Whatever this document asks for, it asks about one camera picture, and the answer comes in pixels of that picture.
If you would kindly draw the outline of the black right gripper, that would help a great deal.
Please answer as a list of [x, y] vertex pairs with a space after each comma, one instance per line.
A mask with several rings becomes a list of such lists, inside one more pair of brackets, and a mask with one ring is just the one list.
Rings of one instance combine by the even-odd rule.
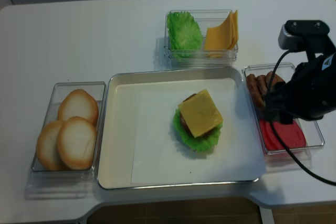
[[317, 121], [335, 111], [335, 53], [299, 64], [291, 80], [269, 87], [265, 97], [265, 118], [279, 117]]

